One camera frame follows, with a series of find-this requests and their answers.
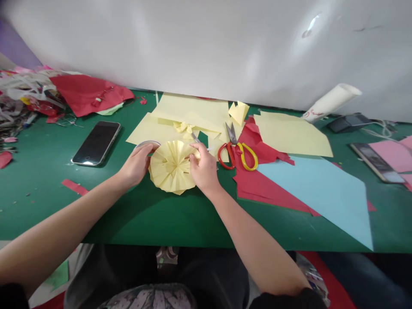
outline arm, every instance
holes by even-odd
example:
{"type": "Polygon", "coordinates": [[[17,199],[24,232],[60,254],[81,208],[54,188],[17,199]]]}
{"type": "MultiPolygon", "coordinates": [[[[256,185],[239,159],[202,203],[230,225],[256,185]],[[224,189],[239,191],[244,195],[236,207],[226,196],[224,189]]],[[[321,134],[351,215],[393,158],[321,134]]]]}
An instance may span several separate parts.
{"type": "Polygon", "coordinates": [[[200,152],[200,162],[191,155],[191,174],[209,198],[227,228],[250,276],[262,292],[295,296],[308,281],[296,263],[272,236],[220,186],[216,159],[203,144],[192,144],[200,152]]]}
{"type": "Polygon", "coordinates": [[[19,283],[27,298],[73,252],[93,225],[147,171],[153,144],[135,149],[124,166],[78,200],[0,250],[0,286],[19,283]]]}

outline cable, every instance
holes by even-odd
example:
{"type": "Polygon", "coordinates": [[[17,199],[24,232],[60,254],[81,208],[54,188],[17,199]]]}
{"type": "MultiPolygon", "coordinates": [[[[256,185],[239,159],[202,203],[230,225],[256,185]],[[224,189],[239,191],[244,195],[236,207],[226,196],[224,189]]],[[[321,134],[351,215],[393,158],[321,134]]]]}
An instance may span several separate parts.
{"type": "Polygon", "coordinates": [[[377,124],[377,125],[380,125],[382,127],[382,133],[381,134],[376,133],[375,131],[372,131],[372,130],[369,130],[369,129],[362,128],[361,130],[368,133],[368,134],[370,134],[370,135],[376,136],[376,137],[380,137],[380,138],[383,138],[383,139],[388,139],[388,140],[391,140],[391,141],[394,141],[394,142],[398,142],[397,140],[394,140],[394,139],[391,138],[392,137],[392,132],[388,129],[388,126],[386,125],[386,121],[380,120],[380,119],[377,119],[377,121],[380,121],[380,122],[375,122],[374,121],[373,123],[377,124]]]}

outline hand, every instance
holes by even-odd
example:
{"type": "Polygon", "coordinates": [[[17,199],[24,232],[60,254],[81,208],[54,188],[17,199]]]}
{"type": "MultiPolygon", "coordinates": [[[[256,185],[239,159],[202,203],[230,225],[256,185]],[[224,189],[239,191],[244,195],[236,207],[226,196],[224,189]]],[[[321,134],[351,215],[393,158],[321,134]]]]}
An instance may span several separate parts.
{"type": "Polygon", "coordinates": [[[128,190],[138,185],[150,164],[150,157],[147,155],[154,152],[159,146],[155,144],[145,144],[133,150],[129,158],[123,164],[113,178],[120,189],[128,190]]]}
{"type": "Polygon", "coordinates": [[[200,162],[193,154],[189,156],[190,172],[195,184],[204,194],[221,188],[216,172],[216,158],[202,143],[191,144],[191,146],[200,152],[200,162]]]}

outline paper fan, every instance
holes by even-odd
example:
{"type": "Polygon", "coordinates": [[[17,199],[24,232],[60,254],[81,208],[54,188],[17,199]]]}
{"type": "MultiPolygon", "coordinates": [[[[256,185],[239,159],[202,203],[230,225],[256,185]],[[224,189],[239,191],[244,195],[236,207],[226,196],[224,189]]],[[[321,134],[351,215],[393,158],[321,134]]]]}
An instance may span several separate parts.
{"type": "Polygon", "coordinates": [[[150,159],[149,173],[154,185],[177,195],[193,188],[195,183],[190,175],[190,154],[200,159],[197,149],[181,141],[162,144],[150,159]]]}

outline scissor blade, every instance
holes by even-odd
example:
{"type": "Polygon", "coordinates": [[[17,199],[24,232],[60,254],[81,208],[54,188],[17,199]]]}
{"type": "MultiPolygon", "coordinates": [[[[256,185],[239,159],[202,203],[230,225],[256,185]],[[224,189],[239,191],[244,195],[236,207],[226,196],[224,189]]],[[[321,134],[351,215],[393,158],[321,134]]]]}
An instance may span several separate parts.
{"type": "Polygon", "coordinates": [[[196,142],[200,142],[200,140],[197,138],[196,134],[194,134],[193,132],[192,132],[192,137],[196,142]]]}
{"type": "Polygon", "coordinates": [[[237,139],[236,139],[236,135],[235,135],[235,128],[233,127],[233,122],[232,122],[232,127],[231,128],[229,128],[229,126],[227,125],[226,122],[225,122],[225,124],[226,124],[227,133],[229,134],[230,142],[232,144],[237,144],[237,139]]]}

